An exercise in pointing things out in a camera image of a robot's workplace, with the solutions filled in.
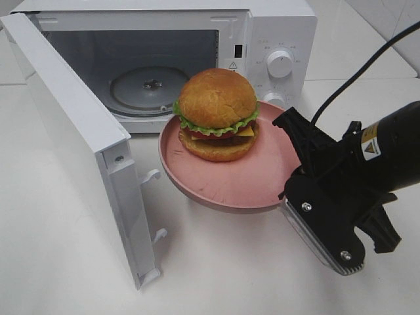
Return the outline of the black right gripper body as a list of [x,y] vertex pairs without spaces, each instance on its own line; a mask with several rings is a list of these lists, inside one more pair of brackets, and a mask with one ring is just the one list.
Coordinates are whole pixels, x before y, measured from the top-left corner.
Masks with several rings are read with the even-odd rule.
[[401,238],[383,206],[396,200],[396,196],[363,178],[361,138],[361,133],[348,133],[341,141],[335,141],[334,166],[323,174],[306,175],[316,181],[354,229],[359,228],[373,240],[376,253],[390,253]]

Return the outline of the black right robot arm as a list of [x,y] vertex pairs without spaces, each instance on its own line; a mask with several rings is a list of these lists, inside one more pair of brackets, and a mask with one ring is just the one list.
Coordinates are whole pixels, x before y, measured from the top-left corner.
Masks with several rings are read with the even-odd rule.
[[400,236],[385,212],[395,191],[419,182],[419,103],[369,127],[359,121],[334,140],[290,108],[273,124],[288,135],[300,165],[279,198],[282,211],[312,252],[336,273],[364,267],[366,233],[376,253],[390,253]]

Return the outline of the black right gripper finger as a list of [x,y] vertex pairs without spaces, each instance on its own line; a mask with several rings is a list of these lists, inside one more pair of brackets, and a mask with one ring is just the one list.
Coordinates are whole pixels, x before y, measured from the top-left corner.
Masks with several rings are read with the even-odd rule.
[[296,109],[290,108],[273,122],[282,128],[301,162],[302,173],[323,174],[335,164],[335,140],[317,127],[312,127]]
[[279,199],[282,213],[323,265],[340,275],[363,269],[365,247],[354,225],[313,178],[294,170]]

